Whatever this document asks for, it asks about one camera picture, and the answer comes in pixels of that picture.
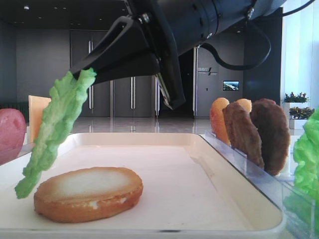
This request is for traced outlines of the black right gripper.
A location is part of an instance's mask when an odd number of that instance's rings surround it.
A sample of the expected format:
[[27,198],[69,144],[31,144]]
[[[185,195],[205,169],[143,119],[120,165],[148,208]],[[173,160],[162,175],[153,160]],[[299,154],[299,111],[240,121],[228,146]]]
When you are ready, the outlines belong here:
[[92,68],[94,84],[151,76],[160,64],[177,58],[209,35],[208,0],[128,0],[132,17],[119,17],[98,45],[70,72]]

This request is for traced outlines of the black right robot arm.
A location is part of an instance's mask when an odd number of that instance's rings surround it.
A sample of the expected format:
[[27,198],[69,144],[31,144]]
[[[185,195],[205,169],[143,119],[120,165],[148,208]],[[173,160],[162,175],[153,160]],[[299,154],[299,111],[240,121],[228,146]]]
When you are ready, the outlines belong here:
[[246,19],[267,17],[281,0],[128,0],[94,50],[71,67],[93,69],[96,82],[160,74],[171,89],[181,84],[178,57]]

